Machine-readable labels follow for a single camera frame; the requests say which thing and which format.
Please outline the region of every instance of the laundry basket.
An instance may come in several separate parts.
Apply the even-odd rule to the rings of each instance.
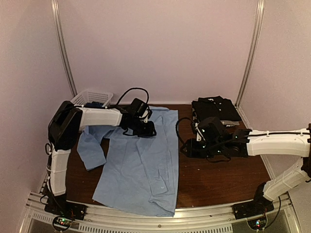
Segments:
[[[104,104],[104,106],[109,106],[111,98],[113,97],[112,93],[104,92],[104,93],[98,93],[98,92],[92,92],[92,91],[82,91],[78,95],[76,95],[71,102],[73,104],[86,104],[86,103],[92,103],[92,102],[99,102]]]

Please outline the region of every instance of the wooden tabletop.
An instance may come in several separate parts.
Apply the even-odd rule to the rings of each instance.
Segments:
[[[190,117],[191,105],[161,105],[178,110],[179,118]],[[245,128],[241,122],[238,128]],[[180,136],[187,140],[195,137],[188,121],[179,125]],[[109,140],[102,141],[107,154]],[[89,204],[102,174],[103,166],[86,171],[77,152],[77,145],[71,150],[66,175],[67,199]],[[209,163],[205,159],[193,159],[179,154],[179,182],[177,208],[200,207],[232,203],[253,198],[259,184],[270,180],[260,156],[232,158],[230,162]]]

